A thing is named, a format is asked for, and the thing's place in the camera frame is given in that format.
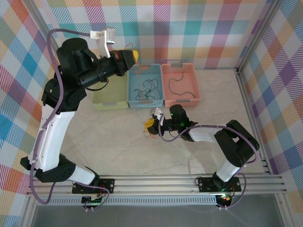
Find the plaid wallpaper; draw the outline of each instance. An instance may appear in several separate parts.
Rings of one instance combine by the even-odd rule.
[[[21,0],[0,1],[0,227],[16,226],[29,185],[19,164],[34,145],[41,87],[53,76],[46,42]]]
[[[284,0],[244,79],[270,164],[303,226],[303,0]]]
[[[182,61],[193,62],[197,68],[234,68],[271,0],[35,2],[50,28],[89,32],[114,27],[113,48],[133,43],[141,63]],[[58,34],[57,41],[61,44],[69,37],[74,35]],[[89,47],[97,53],[94,40],[89,40]]]

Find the small yellow object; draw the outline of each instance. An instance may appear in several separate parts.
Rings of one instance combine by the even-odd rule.
[[[138,61],[139,53],[137,51],[133,50],[133,56],[134,56],[135,61]]]
[[[147,128],[151,127],[154,123],[155,123],[155,120],[153,118],[147,120],[145,122],[144,129],[147,131]]]

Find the metal mounting plate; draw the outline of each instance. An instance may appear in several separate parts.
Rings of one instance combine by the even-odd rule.
[[[105,187],[109,190],[109,193],[112,194],[114,192],[115,187],[115,180],[108,178],[108,179],[99,179],[99,185],[100,187]],[[92,189],[88,187],[83,187],[77,183],[73,184],[72,188],[72,194],[96,194],[100,193],[100,189]]]
[[[217,187],[213,183],[212,177],[199,177],[197,178],[199,185],[199,192],[218,192]],[[233,187],[235,192],[241,192],[240,180],[238,177],[231,178],[227,188],[222,190],[222,192],[233,192]]]

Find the white table surface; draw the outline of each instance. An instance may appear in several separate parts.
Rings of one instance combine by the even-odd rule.
[[[187,116],[200,124],[239,121],[251,127],[233,70],[196,70],[201,101],[186,107]],[[204,174],[214,173],[225,161],[217,143],[166,143],[143,135],[148,108],[97,111],[91,92],[81,102],[65,134],[62,153],[80,166],[100,175]],[[167,118],[169,109],[162,107]],[[166,139],[172,137],[165,133]],[[262,173],[261,162],[248,165],[244,173]]]

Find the metal frame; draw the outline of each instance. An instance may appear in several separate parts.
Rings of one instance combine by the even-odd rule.
[[[224,192],[199,192],[195,185],[196,177],[211,177],[211,174],[202,175],[117,175],[102,176],[102,178],[114,178],[115,190],[110,196],[179,196],[179,195],[222,195]],[[285,193],[286,187],[280,175],[246,174],[246,194]],[[241,185],[244,179],[239,176]],[[39,196],[47,196],[52,183],[41,183],[34,180],[34,186]],[[54,196],[75,196],[71,193],[72,182],[57,183]]]
[[[253,38],[252,44],[248,47],[248,50],[239,66],[238,71],[242,72],[252,54],[254,53],[258,43],[260,42],[263,34],[265,33],[269,23],[275,15],[277,9],[281,5],[283,0],[273,0],[267,14],[265,15],[260,29],[257,31]],[[43,20],[39,10],[32,0],[23,0],[28,11],[33,16],[35,22],[40,28],[42,34],[46,37],[48,33],[48,27]],[[54,38],[51,39],[52,48],[56,50],[58,45]],[[248,118],[253,130],[255,138],[260,143],[260,157],[264,168],[263,174],[245,174],[247,178],[247,189],[245,194],[265,194],[274,193],[276,195],[277,203],[280,209],[281,216],[285,223],[285,226],[299,226],[296,222],[296,218],[293,210],[291,209],[290,201],[288,198],[286,186],[282,176],[272,175],[270,165],[268,165],[268,157],[265,152],[265,147],[257,127],[257,121],[253,115],[253,111],[248,99],[248,94],[245,90],[241,75],[235,71],[236,79],[239,84],[239,89],[242,95],[242,99],[248,114]],[[210,196],[222,193],[199,193],[198,187],[195,185],[194,180],[197,176],[210,177],[212,175],[118,175],[118,176],[102,176],[102,178],[114,178],[115,191],[111,194],[110,198],[114,201],[115,198],[126,199],[141,197],[141,198],[208,198]],[[243,184],[244,180],[240,177],[240,183]],[[38,180],[34,181],[34,185],[38,195],[42,198],[48,196],[50,190],[50,183],[41,183]],[[51,205],[58,205],[57,199],[62,200],[61,205],[79,205],[79,199],[83,195],[75,195],[71,193],[72,183],[62,182],[57,183],[53,192],[53,199]],[[24,202],[21,218],[19,219],[19,226],[30,226],[34,217],[35,209],[39,204],[33,197],[31,191],[28,192],[26,201]]]
[[[255,33],[255,35],[253,37],[253,41],[247,48],[244,58],[242,59],[242,62],[239,65],[239,72],[242,72],[245,69],[245,67],[248,64],[250,58],[252,57],[254,51],[256,50],[259,42],[261,41],[263,35],[265,34],[270,22],[272,21],[277,10],[281,6],[282,2],[283,2],[283,0],[272,0],[267,13],[261,22],[260,28]]]

